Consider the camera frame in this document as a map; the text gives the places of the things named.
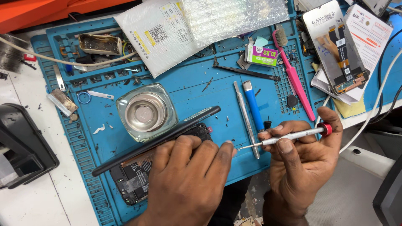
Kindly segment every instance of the hand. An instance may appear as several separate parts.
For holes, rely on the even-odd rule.
[[[179,136],[158,146],[148,208],[129,225],[207,225],[221,201],[234,154],[231,141],[219,148],[196,136]]]
[[[332,126],[332,134],[319,141],[309,135],[262,146],[272,154],[271,191],[265,195],[263,208],[264,222],[271,223],[268,225],[305,225],[307,207],[335,170],[343,127],[338,115],[327,107],[318,108],[318,115]],[[284,121],[259,133],[258,138],[266,140],[306,129],[311,129],[306,121]]]

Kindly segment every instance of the precision screwdriver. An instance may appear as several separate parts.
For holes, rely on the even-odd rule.
[[[317,125],[317,128],[286,134],[282,137],[269,138],[267,140],[261,141],[260,143],[255,143],[255,144],[252,144],[249,146],[241,147],[241,148],[239,148],[239,150],[244,149],[244,148],[256,147],[256,146],[260,146],[260,145],[275,144],[279,139],[282,139],[282,138],[288,138],[289,140],[293,140],[293,139],[301,138],[301,137],[312,135],[312,134],[321,134],[322,136],[327,136],[327,135],[330,135],[331,133],[332,133],[331,125],[326,122],[322,122]]]

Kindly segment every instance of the metal spudger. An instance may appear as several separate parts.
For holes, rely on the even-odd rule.
[[[234,88],[236,89],[237,101],[239,102],[240,109],[242,110],[244,124],[246,124],[246,127],[247,127],[248,136],[250,137],[251,143],[254,145],[255,144],[255,138],[254,138],[254,133],[253,133],[252,128],[251,128],[250,119],[248,118],[246,104],[244,103],[243,96],[239,91],[239,87],[237,85],[237,82],[234,81],[233,84],[234,84]],[[260,153],[258,152],[258,147],[253,146],[252,147],[252,152],[254,153],[255,158],[260,158]]]
[[[244,149],[244,148],[250,148],[250,147],[255,148],[256,146],[260,146],[260,145],[275,144],[279,139],[282,139],[282,138],[287,138],[289,140],[293,140],[293,139],[297,139],[297,138],[312,135],[312,134],[321,134],[322,136],[327,136],[327,135],[330,135],[331,133],[332,133],[331,125],[326,123],[326,122],[323,122],[323,123],[319,123],[317,125],[317,128],[286,134],[286,135],[284,135],[282,137],[269,138],[267,140],[261,141],[260,143],[256,143],[256,144],[245,146],[245,147],[241,147],[241,148],[239,148],[239,150]]]
[[[263,73],[258,73],[258,72],[252,72],[252,71],[247,71],[247,70],[243,70],[243,69],[239,69],[239,68],[231,68],[231,67],[225,67],[225,66],[219,66],[216,64],[212,65],[215,68],[222,68],[231,72],[236,72],[236,73],[241,73],[241,74],[247,74],[247,75],[251,75],[251,76],[255,76],[255,77],[259,77],[259,78],[266,78],[266,79],[271,79],[274,81],[280,81],[281,78],[278,76],[273,76],[273,75],[269,75],[269,74],[263,74]]]

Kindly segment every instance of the stainless steel bowl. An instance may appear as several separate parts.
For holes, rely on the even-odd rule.
[[[140,93],[128,102],[125,110],[127,124],[138,132],[151,132],[160,128],[166,121],[165,102],[156,94]]]

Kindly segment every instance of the blue ring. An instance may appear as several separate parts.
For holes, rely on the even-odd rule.
[[[87,94],[87,95],[89,96],[89,100],[88,100],[87,102],[82,102],[82,101],[80,100],[81,94]],[[80,93],[78,93],[77,99],[78,99],[78,101],[79,101],[81,104],[87,104],[87,103],[89,103],[89,101],[91,101],[91,94],[89,94],[89,93],[87,93],[87,92],[80,92]]]

